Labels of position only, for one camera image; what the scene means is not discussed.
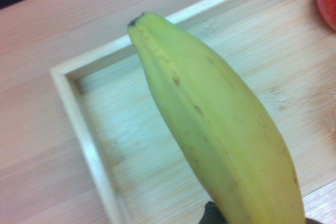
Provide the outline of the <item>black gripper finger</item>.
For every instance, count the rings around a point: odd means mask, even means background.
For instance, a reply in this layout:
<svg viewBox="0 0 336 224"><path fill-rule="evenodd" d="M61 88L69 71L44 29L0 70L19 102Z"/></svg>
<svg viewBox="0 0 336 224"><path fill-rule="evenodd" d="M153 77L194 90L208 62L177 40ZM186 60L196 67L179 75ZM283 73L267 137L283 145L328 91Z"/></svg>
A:
<svg viewBox="0 0 336 224"><path fill-rule="evenodd" d="M227 224L224 216L214 202L208 201L204 207L204 213L199 224Z"/></svg>

